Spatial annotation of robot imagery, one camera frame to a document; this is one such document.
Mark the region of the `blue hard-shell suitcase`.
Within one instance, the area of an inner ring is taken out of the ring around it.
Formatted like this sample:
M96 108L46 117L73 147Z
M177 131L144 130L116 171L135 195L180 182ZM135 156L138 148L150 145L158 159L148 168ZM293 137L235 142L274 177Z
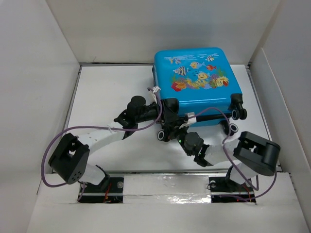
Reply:
M220 48L159 51L152 72L163 106L160 141L175 139L174 130L190 116L196 117L191 121L194 127L220 124L229 136L238 126L226 119L247 117L242 90Z

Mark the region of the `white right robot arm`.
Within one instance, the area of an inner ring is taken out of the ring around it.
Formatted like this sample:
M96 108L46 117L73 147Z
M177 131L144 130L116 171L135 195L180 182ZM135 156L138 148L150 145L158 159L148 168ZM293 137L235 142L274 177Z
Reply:
M259 175L276 175L281 147L279 144L254 133L244 131L232 141L225 138L221 144L207 145L196 132L188 132L188 127L175 127L169 139L176 139L187 156L202 167L230 162L226 177L221 185L229 192L246 183L259 190Z

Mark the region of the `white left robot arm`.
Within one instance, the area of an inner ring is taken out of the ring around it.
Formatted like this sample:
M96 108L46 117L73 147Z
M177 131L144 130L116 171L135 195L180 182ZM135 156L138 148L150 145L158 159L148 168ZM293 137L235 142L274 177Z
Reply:
M79 136L70 133L74 127L58 134L61 140L48 164L64 184L91 184L95 191L104 192L109 187L110 177L99 165L89 164L89 156L111 143L125 140L135 132L148 129L161 120L163 112L164 104L159 94L154 94L150 105L146 105L144 97L134 96L127 108L107 126L91 126L91 132Z

